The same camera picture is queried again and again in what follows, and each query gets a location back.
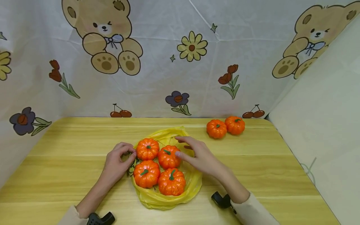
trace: plastic bag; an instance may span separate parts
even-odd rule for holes
[[[178,143],[174,138],[176,136],[188,136],[188,133],[185,132],[184,127],[173,127],[165,130],[157,131],[144,138],[152,138],[158,141],[160,149],[166,145],[175,145],[182,152],[194,157],[194,152],[192,150],[184,148],[184,144]],[[178,168],[181,172],[184,173],[186,180],[185,191],[179,196],[166,196],[162,195],[159,192],[158,186],[153,188],[146,189],[141,188],[136,185],[135,179],[133,176],[134,168],[139,164],[141,160],[136,159],[134,163],[130,166],[129,174],[131,176],[131,182],[135,187],[136,193],[138,194],[140,202],[149,209],[159,209],[159,210],[169,210],[176,207],[178,204],[187,203],[192,198],[194,198],[197,193],[200,191],[202,185],[202,173],[191,166],[189,163],[182,161],[180,167]]]

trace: star print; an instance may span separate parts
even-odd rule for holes
[[[3,36],[2,32],[0,32],[0,39],[4,39],[5,41],[7,41],[7,39]]]
[[[172,55],[172,57],[170,57],[170,59],[171,59],[171,62],[174,62],[174,60],[176,60],[174,55]]]
[[[217,28],[217,26],[215,26],[215,24],[213,23],[210,30],[212,30],[215,33],[216,28]]]

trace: wooden table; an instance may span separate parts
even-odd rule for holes
[[[245,119],[240,136],[223,140],[206,134],[209,119],[63,118],[51,125],[0,191],[0,224],[57,224],[99,177],[106,154],[118,142],[136,144],[168,127],[184,126],[204,141],[219,160],[282,225],[339,224],[304,173],[276,128],[267,120]],[[211,195],[224,189],[204,175],[189,203],[169,211],[148,210],[138,200],[129,177],[121,179],[98,209],[111,211],[115,224],[239,224],[230,209],[220,209]]]

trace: pumpkin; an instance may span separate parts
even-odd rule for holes
[[[228,132],[233,135],[241,134],[245,130],[245,122],[237,116],[230,116],[225,120]]]
[[[206,132],[212,138],[223,138],[227,132],[227,129],[223,121],[211,120],[206,125]]]
[[[170,168],[159,177],[159,191],[163,195],[179,196],[185,191],[184,174],[176,168]]]
[[[135,183],[142,188],[152,188],[157,185],[160,176],[159,164],[152,160],[142,161],[134,169]]]
[[[139,141],[136,147],[136,153],[141,160],[153,160],[159,152],[159,143],[151,138],[144,138]]]
[[[176,168],[180,165],[181,159],[175,155],[175,152],[180,151],[176,146],[167,145],[159,152],[159,164],[164,170],[169,168]]]

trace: beige sleeve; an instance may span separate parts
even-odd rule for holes
[[[244,225],[279,225],[279,222],[262,206],[252,193],[250,193],[249,199],[242,204],[230,202],[236,217]]]
[[[71,206],[58,225],[86,225],[88,219],[80,219],[75,206]]]

